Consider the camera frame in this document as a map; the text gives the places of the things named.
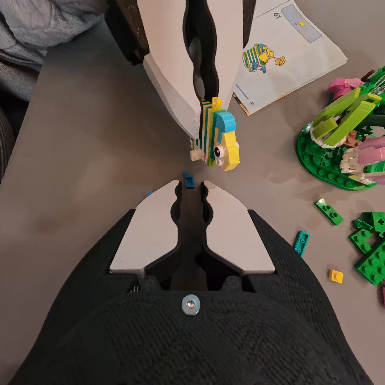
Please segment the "small green brick plate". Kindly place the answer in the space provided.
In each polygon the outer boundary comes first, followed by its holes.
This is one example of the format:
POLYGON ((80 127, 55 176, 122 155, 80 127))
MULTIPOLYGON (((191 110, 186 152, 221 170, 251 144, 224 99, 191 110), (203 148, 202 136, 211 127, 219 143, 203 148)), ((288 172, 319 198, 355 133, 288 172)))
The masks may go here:
POLYGON ((333 225, 338 226, 344 222, 341 215, 324 198, 315 201, 314 205, 333 225))

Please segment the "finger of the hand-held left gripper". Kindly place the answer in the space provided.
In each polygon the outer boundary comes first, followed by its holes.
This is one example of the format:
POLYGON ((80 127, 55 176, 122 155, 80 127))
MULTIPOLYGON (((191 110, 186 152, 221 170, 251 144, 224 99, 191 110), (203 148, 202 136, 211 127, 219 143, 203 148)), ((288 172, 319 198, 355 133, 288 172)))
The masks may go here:
POLYGON ((138 1, 149 53, 144 68, 173 119, 191 137, 201 130, 206 1, 138 1))
POLYGON ((229 102, 243 51, 243 1, 196 1, 196 32, 201 49, 197 80, 201 97, 229 102))

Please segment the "grey desk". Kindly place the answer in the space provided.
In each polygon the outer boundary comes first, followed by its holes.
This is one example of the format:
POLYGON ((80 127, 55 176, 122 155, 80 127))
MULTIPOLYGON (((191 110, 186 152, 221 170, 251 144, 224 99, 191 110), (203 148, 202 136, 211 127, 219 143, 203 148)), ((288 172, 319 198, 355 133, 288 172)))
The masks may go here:
POLYGON ((232 99, 240 165, 222 172, 191 162, 185 132, 170 116, 142 66, 121 54, 101 21, 88 34, 50 50, 1 183, 1 384, 33 346, 60 288, 90 248, 131 208, 187 171, 182 264, 172 288, 203 290, 195 264, 209 180, 255 210, 292 245, 310 234, 304 261, 322 284, 355 356, 384 384, 381 290, 355 269, 347 239, 352 220, 384 211, 384 186, 345 191, 299 164, 299 131, 323 109, 327 85, 384 65, 384 1, 296 1, 348 57, 337 70, 247 116, 232 99), (324 198, 344 219, 333 225, 314 205, 324 198), (328 271, 343 272, 343 283, 328 271))

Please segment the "teal brick plate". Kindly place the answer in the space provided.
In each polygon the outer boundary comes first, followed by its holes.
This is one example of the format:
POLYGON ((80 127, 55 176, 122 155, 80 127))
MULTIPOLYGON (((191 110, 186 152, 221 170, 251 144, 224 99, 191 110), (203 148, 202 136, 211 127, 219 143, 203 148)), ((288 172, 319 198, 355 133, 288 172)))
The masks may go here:
POLYGON ((299 254, 300 257, 303 257, 309 239, 310 239, 310 234, 308 234, 307 232, 300 230, 297 233, 295 242, 293 244, 293 248, 296 251, 296 253, 299 254))

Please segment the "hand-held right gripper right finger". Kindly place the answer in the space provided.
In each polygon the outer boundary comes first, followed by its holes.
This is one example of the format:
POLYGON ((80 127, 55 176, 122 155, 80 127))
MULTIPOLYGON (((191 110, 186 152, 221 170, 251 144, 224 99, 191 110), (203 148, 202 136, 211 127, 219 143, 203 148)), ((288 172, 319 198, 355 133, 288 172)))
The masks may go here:
POLYGON ((276 269, 248 209, 233 195, 201 182, 204 229, 195 256, 205 271, 209 291, 219 291, 228 277, 271 275, 276 269))

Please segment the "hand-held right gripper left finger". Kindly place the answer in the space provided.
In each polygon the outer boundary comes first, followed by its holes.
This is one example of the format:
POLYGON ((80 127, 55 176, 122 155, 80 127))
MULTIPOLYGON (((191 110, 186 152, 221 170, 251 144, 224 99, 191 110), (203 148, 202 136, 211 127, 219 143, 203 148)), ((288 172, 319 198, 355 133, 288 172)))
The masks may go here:
POLYGON ((172 180, 145 198, 134 210, 112 259, 109 272, 155 277, 169 290, 182 261, 180 203, 182 183, 172 180))

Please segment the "toy brick instruction booklet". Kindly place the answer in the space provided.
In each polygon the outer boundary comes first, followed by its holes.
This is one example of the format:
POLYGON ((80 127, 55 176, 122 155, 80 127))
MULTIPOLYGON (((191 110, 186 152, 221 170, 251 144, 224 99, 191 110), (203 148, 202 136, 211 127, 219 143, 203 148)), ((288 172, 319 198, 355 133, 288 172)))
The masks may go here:
POLYGON ((347 61, 295 1, 257 1, 233 96, 251 115, 347 61))

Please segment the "person's striped trousers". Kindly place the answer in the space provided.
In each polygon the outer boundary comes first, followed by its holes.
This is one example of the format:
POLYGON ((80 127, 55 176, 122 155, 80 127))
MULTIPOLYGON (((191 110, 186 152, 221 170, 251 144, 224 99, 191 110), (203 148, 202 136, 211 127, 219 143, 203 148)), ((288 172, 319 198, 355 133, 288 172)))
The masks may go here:
POLYGON ((3 179, 28 102, 0 91, 0 180, 3 179))

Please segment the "pile of green bricks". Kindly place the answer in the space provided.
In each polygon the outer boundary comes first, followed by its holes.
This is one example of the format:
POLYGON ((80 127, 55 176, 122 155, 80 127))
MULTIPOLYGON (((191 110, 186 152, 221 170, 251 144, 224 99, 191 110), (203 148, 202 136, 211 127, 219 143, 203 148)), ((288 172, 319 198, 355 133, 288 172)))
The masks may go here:
POLYGON ((356 231, 348 236, 362 253, 355 268, 371 284, 378 286, 385 279, 385 214, 369 211, 353 221, 356 231))

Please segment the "green toy brick plant model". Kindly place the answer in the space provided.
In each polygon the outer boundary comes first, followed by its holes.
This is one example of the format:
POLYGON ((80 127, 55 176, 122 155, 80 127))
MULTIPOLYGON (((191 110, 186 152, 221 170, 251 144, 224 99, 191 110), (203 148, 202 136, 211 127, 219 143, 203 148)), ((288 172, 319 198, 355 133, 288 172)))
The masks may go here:
POLYGON ((385 68, 362 78, 338 78, 329 104, 296 140, 299 162, 315 178, 344 190, 384 185, 385 68))

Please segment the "person's grey sweatshirt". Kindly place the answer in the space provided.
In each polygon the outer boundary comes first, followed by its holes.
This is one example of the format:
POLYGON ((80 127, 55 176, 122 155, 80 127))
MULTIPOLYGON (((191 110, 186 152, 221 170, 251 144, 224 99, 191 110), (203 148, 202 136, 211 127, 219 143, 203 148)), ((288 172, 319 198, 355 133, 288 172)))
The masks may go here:
POLYGON ((29 102, 36 86, 44 58, 37 50, 20 44, 1 47, 0 83, 7 93, 29 102))

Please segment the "striped toy brick fish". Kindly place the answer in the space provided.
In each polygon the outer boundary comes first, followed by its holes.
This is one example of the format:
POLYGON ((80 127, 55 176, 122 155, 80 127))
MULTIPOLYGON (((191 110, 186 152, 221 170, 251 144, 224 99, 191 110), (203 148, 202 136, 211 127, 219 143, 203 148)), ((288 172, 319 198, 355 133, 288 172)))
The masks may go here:
POLYGON ((234 116, 222 108, 222 100, 203 99, 200 131, 197 139, 190 139, 191 161, 203 161, 207 166, 219 166, 230 171, 240 164, 234 116))

